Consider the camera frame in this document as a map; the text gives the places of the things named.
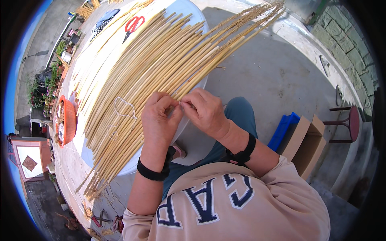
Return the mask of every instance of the cardboard box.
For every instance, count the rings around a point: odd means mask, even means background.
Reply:
[[[308,178],[326,145],[324,124],[314,115],[312,122],[304,116],[298,124],[290,126],[277,153],[293,162],[304,180]]]

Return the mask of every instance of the black wristband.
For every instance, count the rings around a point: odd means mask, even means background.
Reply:
[[[250,155],[255,149],[255,146],[256,146],[256,138],[251,133],[249,133],[249,141],[244,151],[239,152],[237,154],[232,154],[230,150],[226,149],[227,157],[230,159],[229,162],[237,165],[242,165],[243,163],[246,163],[247,161],[250,160],[251,158]]]
[[[162,168],[162,171],[160,173],[154,172],[154,171],[148,169],[147,167],[145,167],[141,163],[141,158],[139,157],[138,158],[138,164],[137,164],[138,172],[147,179],[162,182],[163,180],[165,180],[169,176],[169,173],[170,173],[169,163],[172,161],[173,155],[175,152],[176,152],[176,149],[174,149],[173,147],[168,148],[168,152],[166,153],[164,167]]]

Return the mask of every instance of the forearm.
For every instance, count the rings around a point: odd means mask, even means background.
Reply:
[[[168,147],[155,147],[146,143],[142,148],[141,163],[154,172],[161,172]],[[153,181],[143,177],[139,172],[135,174],[127,208],[137,215],[155,214],[162,201],[163,182]]]
[[[248,145],[249,133],[238,127],[232,120],[229,121],[229,131],[227,134],[218,139],[223,146],[229,149],[233,154],[242,152]],[[256,146],[250,155],[251,159],[245,164],[258,177],[264,176],[279,162],[279,155],[272,151],[269,147],[256,139]]]

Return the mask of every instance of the orange basket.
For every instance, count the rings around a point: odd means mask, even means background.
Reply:
[[[73,104],[67,100],[64,95],[59,98],[59,101],[63,101],[63,113],[64,113],[64,133],[63,133],[63,143],[60,148],[64,148],[64,145],[72,141],[76,133],[76,112]]]

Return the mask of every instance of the scissors handle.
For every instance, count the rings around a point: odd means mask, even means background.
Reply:
[[[145,22],[145,17],[141,16],[141,17],[133,17],[132,19],[130,19],[127,24],[126,24],[126,27],[125,27],[125,31],[126,32],[129,32],[129,33],[132,33],[134,32],[135,30],[137,30],[142,24],[144,24]]]

